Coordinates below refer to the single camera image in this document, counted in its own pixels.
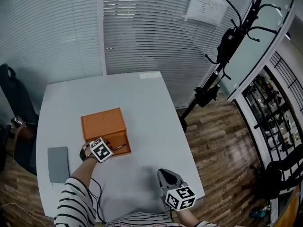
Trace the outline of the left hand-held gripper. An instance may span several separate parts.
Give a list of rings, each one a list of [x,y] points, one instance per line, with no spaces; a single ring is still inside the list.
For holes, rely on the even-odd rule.
[[[112,155],[113,152],[107,145],[107,141],[103,140],[101,137],[91,142],[87,142],[82,146],[82,161],[85,161],[88,158],[95,158],[99,163],[103,163],[111,158]]]

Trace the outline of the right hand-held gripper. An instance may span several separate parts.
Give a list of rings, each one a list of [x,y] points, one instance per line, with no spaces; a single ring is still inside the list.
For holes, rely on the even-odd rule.
[[[189,186],[184,186],[180,175],[168,169],[160,168],[157,171],[160,188],[177,187],[167,190],[161,197],[165,207],[175,211],[186,210],[194,206],[196,195]]]

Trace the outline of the orange wooden box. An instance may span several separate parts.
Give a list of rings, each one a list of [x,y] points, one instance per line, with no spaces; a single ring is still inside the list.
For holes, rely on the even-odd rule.
[[[85,142],[101,137],[109,143],[110,149],[127,144],[114,151],[114,157],[131,154],[126,125],[120,108],[82,116],[81,125]]]

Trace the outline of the grey notebook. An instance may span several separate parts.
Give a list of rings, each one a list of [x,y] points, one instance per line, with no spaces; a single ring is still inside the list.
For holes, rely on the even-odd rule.
[[[67,147],[47,149],[48,171],[51,183],[65,183],[70,177]]]

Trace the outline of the person's left forearm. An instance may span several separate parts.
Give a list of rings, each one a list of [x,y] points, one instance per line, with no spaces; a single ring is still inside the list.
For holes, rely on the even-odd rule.
[[[89,157],[73,172],[71,177],[77,178],[87,188],[89,188],[90,180],[94,171],[94,168],[98,160],[94,157]]]

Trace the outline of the person's right forearm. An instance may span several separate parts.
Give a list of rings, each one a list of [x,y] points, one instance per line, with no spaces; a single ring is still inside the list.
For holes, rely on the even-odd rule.
[[[189,209],[177,211],[180,224],[186,227],[205,226],[205,221],[199,221]]]

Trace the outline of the black high-back office chair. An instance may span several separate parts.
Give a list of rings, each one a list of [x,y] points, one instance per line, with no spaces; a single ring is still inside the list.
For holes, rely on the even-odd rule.
[[[0,87],[8,100],[14,117],[19,116],[26,122],[31,122],[38,126],[39,115],[34,110],[26,87],[17,79],[15,71],[6,63],[0,65]],[[14,160],[28,172],[37,175],[36,140],[31,152],[26,153],[23,151]]]

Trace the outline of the person's striped shirt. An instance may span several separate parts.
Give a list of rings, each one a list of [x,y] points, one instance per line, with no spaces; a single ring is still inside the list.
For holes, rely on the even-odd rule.
[[[87,187],[77,178],[70,177],[61,192],[61,199],[54,218],[55,227],[94,227],[97,212]],[[135,212],[106,223],[103,227],[186,227],[174,222],[167,214]],[[205,221],[205,226],[219,227]]]

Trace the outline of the brown bag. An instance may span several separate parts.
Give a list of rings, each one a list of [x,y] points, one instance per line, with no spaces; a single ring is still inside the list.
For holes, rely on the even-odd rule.
[[[15,126],[13,128],[13,147],[14,158],[20,155],[23,151],[31,152],[36,140],[37,125],[31,122],[26,122],[21,117],[14,117],[11,122]]]

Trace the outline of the blue object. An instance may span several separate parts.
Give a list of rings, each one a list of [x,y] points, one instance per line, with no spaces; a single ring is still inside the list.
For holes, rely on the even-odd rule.
[[[249,217],[252,219],[261,219],[264,218],[271,210],[269,205],[253,207],[249,213]]]

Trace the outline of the black curved chair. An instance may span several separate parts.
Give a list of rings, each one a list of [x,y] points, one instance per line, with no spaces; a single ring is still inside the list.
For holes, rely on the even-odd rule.
[[[268,164],[264,177],[266,199],[275,199],[281,191],[296,187],[303,181],[303,162],[286,180],[282,180],[282,172],[290,170],[300,160],[303,160],[303,145],[296,147],[285,159]]]

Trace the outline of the black metal railing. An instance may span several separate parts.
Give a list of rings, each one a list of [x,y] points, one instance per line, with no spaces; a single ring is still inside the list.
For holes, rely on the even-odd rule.
[[[285,60],[274,52],[243,90],[242,96],[255,119],[251,132],[260,133],[261,143],[257,152],[262,162],[260,171],[252,167],[256,181],[243,188],[252,187],[266,199],[264,177],[268,164],[285,159],[296,147],[303,145],[303,126],[289,99],[289,96],[294,96],[303,113],[303,87]],[[283,171],[282,180],[286,180],[302,162],[300,160],[290,170]]]

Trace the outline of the black coat rack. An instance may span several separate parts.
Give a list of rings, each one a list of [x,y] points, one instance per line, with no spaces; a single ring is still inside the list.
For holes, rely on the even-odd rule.
[[[215,83],[215,80],[217,79],[220,72],[223,73],[221,78],[227,78],[228,80],[231,80],[231,77],[229,77],[225,73],[225,67],[229,63],[232,56],[235,54],[236,50],[240,46],[243,39],[247,36],[249,39],[260,42],[259,39],[253,38],[249,35],[249,32],[254,29],[260,29],[266,32],[273,33],[275,35],[278,34],[278,31],[272,30],[269,28],[265,28],[262,26],[253,26],[253,23],[256,19],[258,19],[258,13],[260,10],[264,7],[273,7],[275,9],[281,10],[279,6],[264,3],[262,4],[262,0],[251,0],[251,7],[248,11],[248,14],[244,19],[241,18],[239,11],[234,7],[234,5],[229,1],[225,0],[232,9],[237,13],[239,18],[239,25],[236,25],[234,20],[231,19],[231,22],[234,25],[234,28],[229,28],[223,35],[221,39],[220,45],[217,47],[217,59],[216,61],[213,61],[210,59],[210,57],[206,54],[205,57],[211,62],[212,64],[216,65],[217,68],[212,72],[210,77],[207,79],[207,81],[204,83],[202,87],[196,87],[194,89],[195,91],[195,98],[193,101],[189,104],[185,112],[179,116],[179,120],[182,126],[182,129],[184,132],[187,130],[187,123],[185,121],[185,118],[189,115],[189,113],[194,109],[196,105],[203,108],[207,104],[209,104],[212,100],[216,100],[218,91],[220,89],[219,83]]]

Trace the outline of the white paper notice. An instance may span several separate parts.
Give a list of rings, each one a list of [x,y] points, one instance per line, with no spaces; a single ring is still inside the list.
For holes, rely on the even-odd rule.
[[[182,17],[219,26],[228,8],[226,0],[190,0],[187,12]]]

